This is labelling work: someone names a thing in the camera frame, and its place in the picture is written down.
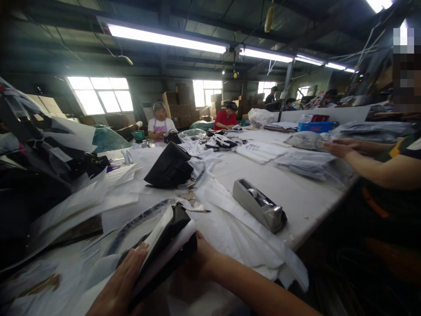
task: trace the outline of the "red shirt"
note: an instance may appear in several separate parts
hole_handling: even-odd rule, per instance
[[[237,125],[237,119],[235,118],[235,114],[231,114],[227,118],[227,113],[225,112],[225,110],[223,110],[223,111],[218,112],[218,115],[215,119],[214,130],[223,129],[222,127],[216,126],[216,123],[221,123],[221,124],[224,124],[224,125]]]

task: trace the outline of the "orange strap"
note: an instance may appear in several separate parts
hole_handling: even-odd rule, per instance
[[[373,209],[373,211],[375,211],[377,214],[379,214],[380,217],[386,218],[386,217],[390,216],[390,214],[388,212],[386,212],[384,209],[382,209],[376,203],[376,201],[373,200],[373,198],[370,195],[370,192],[368,192],[366,187],[363,187],[363,196],[365,198],[365,201],[368,203],[368,205],[370,205],[371,208]]]

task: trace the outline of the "window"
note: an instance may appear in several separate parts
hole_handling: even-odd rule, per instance
[[[264,93],[264,98],[266,99],[274,86],[276,86],[276,82],[260,81],[257,93]]]
[[[307,86],[307,87],[301,87],[301,88],[299,88],[298,90],[300,90],[301,91],[301,93],[300,93],[300,91],[297,91],[297,100],[300,100],[302,97],[305,97],[305,96],[307,96],[307,93],[308,93],[308,90],[310,89],[310,87],[309,86]]]
[[[222,81],[193,80],[196,107],[211,106],[211,95],[222,93]]]
[[[126,78],[67,77],[87,115],[133,111]]]

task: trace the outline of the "white shirt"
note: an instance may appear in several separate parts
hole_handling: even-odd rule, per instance
[[[172,119],[170,119],[170,118],[166,118],[166,119],[165,119],[165,122],[164,122],[164,121],[159,121],[159,120],[157,120],[156,126],[157,126],[157,127],[165,126],[165,123],[167,123],[167,130],[170,130],[170,129],[175,129],[175,130],[177,130],[177,129],[175,128],[174,122],[173,122],[173,121],[172,121]],[[148,131],[153,132],[153,126],[154,126],[154,125],[155,125],[155,118],[151,118],[151,119],[149,120],[149,122],[148,122]]]

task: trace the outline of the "ceiling light fixture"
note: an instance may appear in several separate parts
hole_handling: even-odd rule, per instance
[[[344,66],[333,64],[333,63],[326,64],[326,67],[334,68],[334,69],[338,69],[338,70],[345,70],[346,69],[346,67],[344,67]]]
[[[227,51],[227,46],[223,44],[217,45],[216,43],[199,42],[192,39],[185,39],[178,37],[177,33],[171,32],[171,35],[159,34],[157,32],[148,32],[140,29],[133,29],[130,27],[115,25],[107,23],[112,36],[127,38],[131,40],[140,40],[144,42],[177,46],[183,48],[190,48],[196,50],[204,50],[212,53],[223,54]]]
[[[313,64],[313,65],[317,65],[317,66],[322,66],[325,62],[317,60],[317,59],[313,59],[304,55],[297,55],[297,58],[295,59],[297,61],[302,61],[308,64]]]
[[[238,45],[235,50],[238,51],[240,55],[246,57],[262,58],[285,63],[289,63],[294,60],[293,57],[281,55],[272,50],[262,50],[256,47],[249,48],[248,46],[244,47],[244,45]]]
[[[375,13],[379,13],[383,9],[389,9],[392,0],[366,0]]]

